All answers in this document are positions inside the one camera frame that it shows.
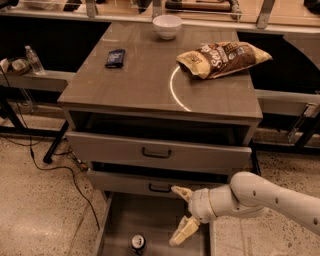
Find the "electrical cord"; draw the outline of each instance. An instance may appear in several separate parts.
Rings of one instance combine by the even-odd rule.
[[[52,171],[52,170],[58,170],[58,169],[67,169],[71,172],[71,175],[72,175],[72,180],[73,180],[73,184],[74,186],[76,187],[76,189],[78,190],[79,194],[88,202],[88,204],[90,205],[90,208],[92,210],[92,213],[93,213],[93,216],[95,218],[95,221],[96,221],[96,224],[97,224],[97,227],[98,227],[98,230],[100,230],[100,225],[99,225],[99,221],[98,221],[98,218],[97,218],[97,214],[94,210],[94,207],[92,205],[92,203],[90,202],[90,200],[82,193],[82,191],[80,190],[78,184],[77,184],[77,181],[76,181],[76,175],[73,171],[73,169],[69,166],[56,166],[56,167],[51,167],[51,168],[41,168],[38,166],[38,164],[36,163],[35,161],[35,157],[34,157],[34,152],[33,152],[33,149],[32,147],[30,147],[30,155],[31,155],[31,158],[32,158],[32,161],[34,163],[34,165],[37,167],[37,169],[41,170],[41,171]]]
[[[8,87],[11,88],[11,85],[10,85],[10,83],[9,83],[9,81],[8,81],[8,78],[7,78],[6,74],[5,74],[5,72],[3,71],[1,65],[0,65],[0,71],[2,72],[2,74],[3,74],[3,76],[4,76]],[[18,105],[18,102],[15,101],[15,103],[16,103],[16,105],[17,105],[17,108],[18,108],[18,111],[19,111],[19,115],[20,115],[20,117],[21,117],[21,120],[22,120],[23,124],[25,125],[26,128],[28,128],[28,125],[26,124],[26,122],[25,122],[25,120],[24,120],[24,118],[23,118],[23,115],[22,115],[21,109],[20,109],[20,107],[19,107],[19,105]],[[78,186],[78,184],[77,184],[77,182],[76,182],[76,175],[75,175],[73,169],[72,169],[71,167],[69,167],[69,166],[56,166],[56,167],[51,167],[51,168],[41,168],[41,167],[39,167],[38,164],[36,163],[32,146],[40,143],[45,137],[43,137],[41,140],[39,140],[38,142],[36,142],[36,143],[33,144],[33,143],[32,143],[32,136],[30,135],[30,136],[29,136],[30,143],[29,143],[29,145],[25,145],[25,144],[20,144],[20,143],[11,141],[11,140],[9,140],[8,138],[6,138],[5,136],[3,136],[2,134],[0,134],[0,135],[1,135],[3,138],[7,139],[8,141],[10,141],[10,142],[12,142],[12,143],[14,143],[14,144],[16,144],[16,145],[29,146],[29,147],[30,147],[30,155],[31,155],[32,161],[33,161],[34,165],[36,166],[36,168],[37,168],[38,170],[41,170],[41,171],[50,171],[50,170],[57,170],[57,169],[67,169],[67,170],[69,170],[69,171],[71,172],[71,174],[72,174],[72,180],[73,180],[74,186],[75,186],[76,189],[78,190],[79,194],[80,194],[80,195],[88,202],[88,204],[90,205],[90,208],[91,208],[91,210],[92,210],[93,216],[94,216],[95,221],[96,221],[96,224],[97,224],[98,231],[100,231],[100,225],[99,225],[99,221],[98,221],[98,218],[97,218],[97,214],[96,214],[96,212],[95,212],[95,210],[94,210],[94,207],[93,207],[92,203],[90,202],[90,200],[89,200],[89,199],[82,193],[82,191],[80,190],[80,188],[79,188],[79,186]]]
[[[61,153],[53,153],[55,156],[64,156],[64,155],[69,155],[69,154],[72,154],[72,150],[69,149],[68,151],[66,152],[61,152]]]

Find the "white bowl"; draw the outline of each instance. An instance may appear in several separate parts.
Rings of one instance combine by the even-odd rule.
[[[152,21],[154,30],[165,40],[170,40],[176,36],[181,29],[181,18],[174,15],[160,15]]]

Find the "power cable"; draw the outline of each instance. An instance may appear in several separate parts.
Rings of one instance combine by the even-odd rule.
[[[9,81],[8,81],[8,78],[7,78],[6,74],[5,74],[5,72],[3,71],[2,67],[1,67],[1,65],[0,65],[0,71],[2,72],[2,74],[3,74],[3,76],[4,76],[8,87],[9,87],[9,88],[12,88],[11,85],[10,85],[10,83],[9,83]],[[26,124],[26,122],[25,122],[25,120],[24,120],[24,118],[23,118],[23,115],[22,115],[21,109],[20,109],[20,107],[19,107],[19,105],[18,105],[18,102],[15,101],[15,103],[16,103],[16,105],[17,105],[17,108],[18,108],[18,111],[19,111],[19,115],[20,115],[20,117],[21,117],[21,120],[22,120],[23,124],[25,125],[26,128],[28,128],[28,125]],[[29,147],[30,147],[30,155],[31,155],[32,161],[33,161],[34,165],[36,166],[36,168],[37,168],[38,170],[41,170],[41,171],[51,171],[51,170],[57,170],[57,169],[67,169],[67,170],[69,170],[69,171],[71,172],[71,174],[72,174],[72,180],[73,180],[74,186],[75,186],[76,189],[78,190],[79,194],[80,194],[80,195],[88,202],[88,204],[90,205],[90,208],[91,208],[92,213],[93,213],[93,216],[94,216],[94,218],[95,218],[95,221],[96,221],[98,230],[100,230],[99,221],[98,221],[98,218],[97,218],[97,214],[96,214],[96,212],[95,212],[95,210],[94,210],[94,207],[93,207],[92,203],[90,202],[90,200],[89,200],[89,199],[82,193],[82,191],[80,190],[80,188],[79,188],[79,186],[78,186],[78,184],[77,184],[77,182],[76,182],[76,175],[75,175],[73,169],[72,169],[71,167],[69,167],[69,166],[56,166],[56,167],[51,167],[51,168],[41,168],[41,167],[39,167],[39,166],[37,165],[37,163],[36,163],[36,161],[35,161],[35,156],[34,156],[34,152],[33,152],[32,146],[38,144],[40,141],[42,141],[42,140],[44,139],[44,137],[43,137],[40,141],[32,144],[32,136],[30,135],[30,136],[29,136],[30,143],[29,143],[29,145],[25,145],[25,144],[20,144],[20,143],[16,143],[16,142],[14,142],[14,141],[11,141],[11,140],[9,140],[8,138],[6,138],[5,136],[3,136],[2,134],[0,134],[0,135],[1,135],[2,137],[4,137],[5,139],[7,139],[8,141],[10,141],[10,142],[12,142],[12,143],[14,143],[14,144],[16,144],[16,145],[29,146]]]

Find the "drawer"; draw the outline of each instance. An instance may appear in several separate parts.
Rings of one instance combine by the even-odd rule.
[[[171,191],[173,185],[187,187],[192,190],[214,188],[220,186],[221,183],[226,183],[228,178],[227,175],[216,177],[212,174],[211,176],[213,177],[208,177],[210,176],[209,174],[187,173],[189,175],[186,175],[185,172],[175,171],[172,171],[172,175],[170,175],[170,172],[163,171],[161,173],[158,170],[154,170],[153,176],[146,176],[142,173],[135,173],[134,168],[132,174],[130,170],[117,172],[117,169],[112,169],[112,167],[110,169],[110,171],[89,170],[87,172],[88,179],[95,189],[176,198],[177,195]]]
[[[111,193],[107,204],[93,255],[137,255],[131,247],[131,240],[137,234],[143,235],[146,241],[142,255],[211,255],[214,243],[209,225],[201,225],[181,246],[169,245],[179,221],[190,215],[180,199]]]
[[[68,132],[67,138],[81,160],[224,173],[243,168],[251,155],[248,147],[139,139],[83,132]]]

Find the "cabinet top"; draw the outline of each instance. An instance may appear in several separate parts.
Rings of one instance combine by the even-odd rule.
[[[114,22],[58,101],[62,107],[97,112],[261,119],[247,70],[214,80],[194,80],[179,68],[179,54],[221,41],[238,41],[236,31],[183,25],[176,38],[163,40],[150,23]],[[126,51],[124,66],[106,68],[108,53],[119,48]]]

